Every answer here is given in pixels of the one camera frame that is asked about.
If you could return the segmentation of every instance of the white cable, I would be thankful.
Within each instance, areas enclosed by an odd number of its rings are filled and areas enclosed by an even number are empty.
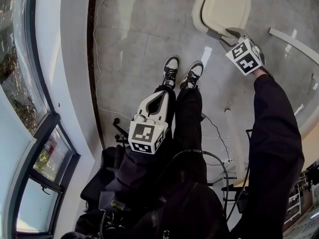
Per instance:
[[[100,65],[99,65],[99,50],[98,50],[98,44],[97,44],[96,39],[95,39],[95,30],[96,30],[96,28],[98,26],[98,23],[99,23],[99,10],[100,10],[100,7],[102,6],[102,4],[104,3],[104,1],[105,0],[102,0],[102,2],[100,3],[98,9],[96,10],[97,19],[96,19],[96,25],[95,25],[94,30],[93,30],[93,39],[94,39],[94,42],[95,42],[95,48],[96,48],[96,54],[97,54],[97,66],[98,66],[98,68],[100,70],[100,74],[101,74],[101,76],[100,76],[100,78],[98,80],[98,83],[96,84],[96,88],[95,88],[96,104],[97,104],[98,108],[100,108],[101,110],[104,110],[104,111],[107,111],[107,112],[110,112],[110,113],[119,114],[119,115],[127,118],[128,120],[131,120],[129,117],[127,117],[127,116],[125,116],[125,115],[123,115],[123,114],[121,114],[119,112],[107,110],[107,109],[104,109],[104,108],[99,106],[97,91],[98,91],[98,86],[99,86],[100,80],[102,79],[102,70],[101,70]]]
[[[223,140],[230,140],[230,138],[219,138],[219,137],[209,137],[209,136],[202,136],[202,137],[206,137],[206,138],[209,138],[209,139],[223,139]]]

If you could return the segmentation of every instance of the sneaker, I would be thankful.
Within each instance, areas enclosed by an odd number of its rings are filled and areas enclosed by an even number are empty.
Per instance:
[[[162,85],[167,85],[172,89],[175,88],[176,75],[179,67],[179,58],[171,56],[167,59],[164,66],[164,76]]]
[[[189,69],[188,75],[180,83],[180,89],[194,89],[200,76],[203,74],[204,65],[201,61],[196,61]]]

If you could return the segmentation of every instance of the person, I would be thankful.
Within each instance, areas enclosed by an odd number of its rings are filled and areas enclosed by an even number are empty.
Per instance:
[[[249,151],[248,204],[238,224],[229,231],[222,204],[207,186],[203,156],[187,152],[172,161],[180,151],[201,150],[202,139],[202,98],[197,82],[204,71],[203,63],[194,62],[180,84],[176,99],[173,90],[178,69],[179,58],[169,57],[163,82],[155,90],[169,94],[166,118],[169,130],[163,143],[155,155],[127,151],[116,178],[100,195],[99,209],[123,215],[126,225],[103,231],[100,236],[282,238],[289,194],[304,163],[301,136],[284,90],[267,71],[253,72],[255,123]],[[113,203],[121,203],[124,209],[115,210]],[[64,238],[98,234],[103,213],[84,214],[77,222],[78,233],[68,233]]]

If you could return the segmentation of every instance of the hand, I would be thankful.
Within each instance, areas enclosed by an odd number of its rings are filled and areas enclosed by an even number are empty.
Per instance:
[[[255,77],[255,79],[257,79],[259,76],[261,76],[263,74],[267,74],[267,73],[265,71],[263,71],[262,69],[258,68],[255,71],[253,71],[252,74]]]

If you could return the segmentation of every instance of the beige chair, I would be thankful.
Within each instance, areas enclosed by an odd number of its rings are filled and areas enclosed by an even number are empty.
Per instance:
[[[245,29],[250,8],[250,0],[196,0],[192,18],[199,31],[213,38],[233,38],[226,29]]]

